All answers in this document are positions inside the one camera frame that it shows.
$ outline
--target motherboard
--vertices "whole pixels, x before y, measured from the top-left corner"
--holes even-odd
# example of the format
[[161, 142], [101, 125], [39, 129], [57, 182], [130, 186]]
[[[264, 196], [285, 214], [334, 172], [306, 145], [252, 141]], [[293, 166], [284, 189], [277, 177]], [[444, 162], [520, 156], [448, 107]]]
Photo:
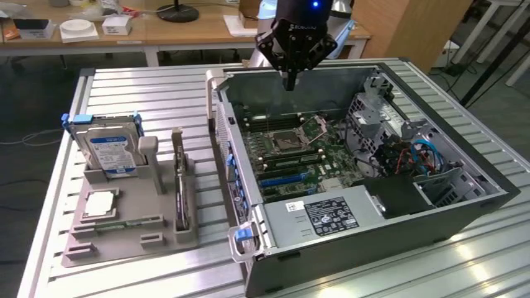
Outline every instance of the motherboard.
[[321, 114], [244, 118], [242, 141], [261, 197], [276, 202], [362, 179], [342, 144], [342, 123]]

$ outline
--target white table leg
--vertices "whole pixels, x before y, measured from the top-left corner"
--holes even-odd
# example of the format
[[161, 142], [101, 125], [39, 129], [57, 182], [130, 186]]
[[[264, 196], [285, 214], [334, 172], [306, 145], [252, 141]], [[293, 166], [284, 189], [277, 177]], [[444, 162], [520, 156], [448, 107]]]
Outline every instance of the white table leg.
[[505, 35], [505, 32], [509, 30], [511, 26], [513, 25], [516, 19], [519, 18], [520, 14], [524, 11], [524, 9], [527, 8], [527, 6], [528, 6], [528, 3], [524, 3], [520, 5], [517, 10], [513, 12], [513, 14], [511, 15], [511, 17], [508, 18], [508, 20], [500, 27], [500, 30], [496, 32], [493, 38], [491, 39], [491, 42], [487, 44], [485, 48], [483, 49], [479, 59], [476, 59], [477, 63], [484, 62], [487, 56], [489, 56], [491, 51], [495, 49], [499, 41], [503, 39], [503, 37]]
[[513, 74], [509, 76], [509, 79], [505, 81], [505, 86], [512, 86], [516, 82], [516, 80], [520, 78], [521, 74], [528, 70], [530, 68], [530, 55], [527, 56], [524, 62], [521, 62], [519, 68], [515, 70]]
[[157, 63], [157, 47], [145, 47], [142, 49], [142, 52], [145, 54], [145, 61], [146, 61], [146, 67], [157, 67], [160, 66]]
[[354, 43], [350, 45], [348, 59], [360, 58], [360, 55], [362, 54], [364, 46], [365, 46], [365, 39], [354, 40]]
[[476, 24], [475, 28], [472, 29], [472, 32], [471, 32], [469, 36], [467, 37], [465, 42], [463, 43], [455, 57], [452, 58], [452, 63], [460, 62], [463, 56], [467, 53], [467, 50], [471, 47], [471, 44], [476, 40], [476, 37], [479, 36], [479, 34], [483, 30], [483, 27], [485, 26], [487, 22], [489, 21], [497, 7], [499, 7], [497, 3], [492, 2], [489, 8], [487, 9], [485, 13], [483, 14], [481, 19], [479, 20], [479, 23]]

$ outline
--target slotted metal surface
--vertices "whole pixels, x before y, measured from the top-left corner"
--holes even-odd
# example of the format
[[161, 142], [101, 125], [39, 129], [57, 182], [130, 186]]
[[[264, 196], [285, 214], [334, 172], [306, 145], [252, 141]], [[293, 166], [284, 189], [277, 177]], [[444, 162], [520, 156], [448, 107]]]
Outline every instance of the slotted metal surface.
[[[385, 62], [521, 194], [448, 241], [268, 297], [523, 296], [530, 292], [528, 163], [412, 65], [396, 59], [368, 61]], [[209, 68], [237, 66], [97, 70], [93, 76], [79, 79], [70, 113], [117, 115], [138, 111], [145, 135], [160, 140], [160, 160], [172, 158], [170, 128], [184, 128], [185, 151], [197, 162], [200, 247], [172, 255], [74, 268], [59, 266], [83, 167], [82, 156], [65, 135], [18, 297], [242, 297], [242, 276], [229, 258], [225, 239], [228, 223], [205, 126], [202, 75]], [[408, 117], [419, 117], [399, 92], [395, 97]]]

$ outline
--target desk lamp base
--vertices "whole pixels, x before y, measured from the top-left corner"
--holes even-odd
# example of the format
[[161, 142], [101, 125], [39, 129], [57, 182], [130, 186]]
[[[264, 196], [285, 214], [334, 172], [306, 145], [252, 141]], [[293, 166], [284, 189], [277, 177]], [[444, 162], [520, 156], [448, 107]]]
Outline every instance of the desk lamp base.
[[188, 5], [164, 5], [157, 10], [157, 17], [168, 22], [186, 23], [198, 19], [198, 11]]

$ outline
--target blue hard drive label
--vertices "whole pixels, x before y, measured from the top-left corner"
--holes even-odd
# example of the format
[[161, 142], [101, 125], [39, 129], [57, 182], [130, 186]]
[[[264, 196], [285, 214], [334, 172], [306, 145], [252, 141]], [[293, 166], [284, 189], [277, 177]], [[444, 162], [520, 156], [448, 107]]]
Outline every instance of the blue hard drive label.
[[342, 197], [305, 204], [304, 208], [320, 237], [358, 226]]
[[136, 168], [133, 156], [126, 151], [128, 141], [122, 136], [90, 139], [93, 152], [102, 170], [110, 174], [126, 174]]

